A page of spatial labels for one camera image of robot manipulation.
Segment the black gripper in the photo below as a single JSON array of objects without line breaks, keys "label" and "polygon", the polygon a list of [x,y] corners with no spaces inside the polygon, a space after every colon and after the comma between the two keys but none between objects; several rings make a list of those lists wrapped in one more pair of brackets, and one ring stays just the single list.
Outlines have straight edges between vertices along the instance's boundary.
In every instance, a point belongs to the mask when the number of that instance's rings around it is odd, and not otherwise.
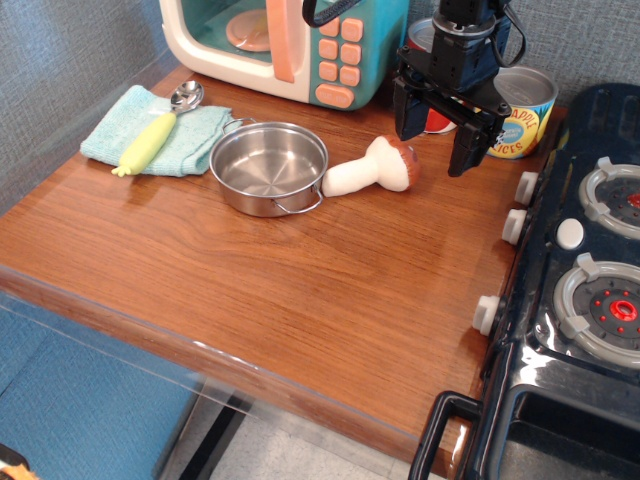
[{"label": "black gripper", "polygon": [[398,50],[394,78],[395,130],[401,141],[425,130],[435,111],[457,127],[448,175],[460,177],[480,165],[511,113],[494,86],[511,64],[505,49],[511,30],[509,11],[438,11],[430,50]]}]

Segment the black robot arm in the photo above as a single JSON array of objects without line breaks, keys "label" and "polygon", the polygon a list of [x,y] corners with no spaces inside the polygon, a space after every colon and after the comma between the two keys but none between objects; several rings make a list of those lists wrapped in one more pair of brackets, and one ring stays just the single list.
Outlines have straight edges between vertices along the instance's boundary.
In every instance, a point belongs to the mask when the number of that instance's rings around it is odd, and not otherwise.
[{"label": "black robot arm", "polygon": [[494,85],[511,27],[506,1],[442,1],[429,52],[398,50],[395,130],[409,140],[436,111],[457,126],[448,174],[478,166],[498,140],[511,107]]}]

